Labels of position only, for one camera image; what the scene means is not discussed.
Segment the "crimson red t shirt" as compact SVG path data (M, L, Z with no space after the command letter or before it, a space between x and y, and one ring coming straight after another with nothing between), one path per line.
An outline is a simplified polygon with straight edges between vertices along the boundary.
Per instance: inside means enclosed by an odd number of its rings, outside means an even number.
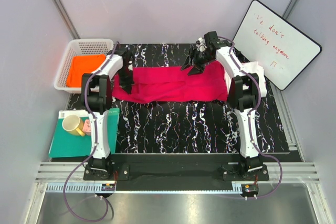
M115 76L112 96L118 100L146 104L151 102L227 101L225 70L215 61L201 74L189 76L180 67L136 67L134 85L128 94Z

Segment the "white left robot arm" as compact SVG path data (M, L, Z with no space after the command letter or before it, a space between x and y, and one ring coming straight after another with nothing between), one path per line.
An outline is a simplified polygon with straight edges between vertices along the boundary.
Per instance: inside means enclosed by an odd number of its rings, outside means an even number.
M113 175L111 148L108 142L108 115L112 106L111 80L119 77L119 86L130 94L134 85L131 63L133 54L127 48L113 48L105 61L92 73L82 75L81 97L91 126L91 151L87 170L103 180Z

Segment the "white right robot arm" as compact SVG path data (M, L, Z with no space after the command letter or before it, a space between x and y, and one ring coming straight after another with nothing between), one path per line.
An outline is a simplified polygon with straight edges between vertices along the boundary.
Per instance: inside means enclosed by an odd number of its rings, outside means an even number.
M219 62L225 70L225 83L228 90L227 101L238 119L240 135L239 176L250 180L263 167L260 149L257 146L255 111L267 92L264 81L259 80L256 71L249 70L237 58L232 40L221 37L216 31L207 32L191 48L181 70L190 68L188 75L201 74L205 66L213 61Z

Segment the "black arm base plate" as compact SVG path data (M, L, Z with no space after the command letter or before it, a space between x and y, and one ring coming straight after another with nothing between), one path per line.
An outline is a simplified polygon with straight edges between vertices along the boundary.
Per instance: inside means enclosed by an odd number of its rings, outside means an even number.
M247 176L238 173L239 154L112 154L111 174L93 170L87 165L84 180L127 181L137 178L205 177L224 181L268 181L267 166Z

